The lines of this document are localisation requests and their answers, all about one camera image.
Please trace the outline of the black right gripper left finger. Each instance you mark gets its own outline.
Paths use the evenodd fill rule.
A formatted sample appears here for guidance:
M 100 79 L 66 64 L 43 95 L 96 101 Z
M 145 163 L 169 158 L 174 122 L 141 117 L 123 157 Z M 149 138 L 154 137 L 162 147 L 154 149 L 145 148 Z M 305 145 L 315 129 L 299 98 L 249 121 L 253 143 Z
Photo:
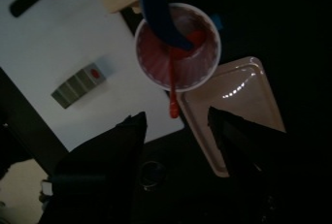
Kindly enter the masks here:
M 70 151 L 51 177 L 38 224 L 130 224 L 146 114 L 130 115 Z

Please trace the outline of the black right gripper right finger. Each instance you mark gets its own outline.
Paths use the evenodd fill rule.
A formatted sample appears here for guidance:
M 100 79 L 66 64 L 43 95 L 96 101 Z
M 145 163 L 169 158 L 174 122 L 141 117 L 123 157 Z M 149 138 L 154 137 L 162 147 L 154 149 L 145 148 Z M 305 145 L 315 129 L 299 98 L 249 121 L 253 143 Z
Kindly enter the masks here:
M 332 224 L 332 158 L 214 107 L 208 125 L 233 185 L 233 224 Z

